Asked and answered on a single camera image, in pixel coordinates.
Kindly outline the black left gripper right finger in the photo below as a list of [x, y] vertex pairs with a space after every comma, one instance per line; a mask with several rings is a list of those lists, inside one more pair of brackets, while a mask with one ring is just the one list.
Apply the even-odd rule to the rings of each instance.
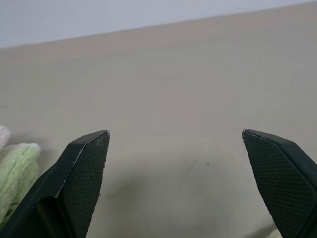
[[282, 238], [317, 238], [317, 164], [293, 141], [242, 132], [258, 191]]

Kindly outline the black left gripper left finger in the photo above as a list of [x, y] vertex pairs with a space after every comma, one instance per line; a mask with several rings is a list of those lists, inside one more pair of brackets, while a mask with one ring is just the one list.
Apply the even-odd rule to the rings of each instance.
[[0, 238], [85, 238], [100, 196], [109, 144], [101, 130], [70, 142], [19, 203]]

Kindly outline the light green towel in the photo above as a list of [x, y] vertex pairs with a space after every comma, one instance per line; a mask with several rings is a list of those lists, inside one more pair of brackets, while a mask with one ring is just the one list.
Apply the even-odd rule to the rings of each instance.
[[8, 145], [0, 151], [0, 228], [37, 180], [40, 151], [36, 143]]

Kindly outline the pale pink cloth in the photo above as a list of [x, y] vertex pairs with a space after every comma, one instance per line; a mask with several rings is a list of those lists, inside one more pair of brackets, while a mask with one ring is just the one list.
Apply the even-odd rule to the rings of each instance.
[[10, 130], [5, 126], [0, 125], [0, 151], [5, 147], [5, 145], [9, 141], [10, 135]]

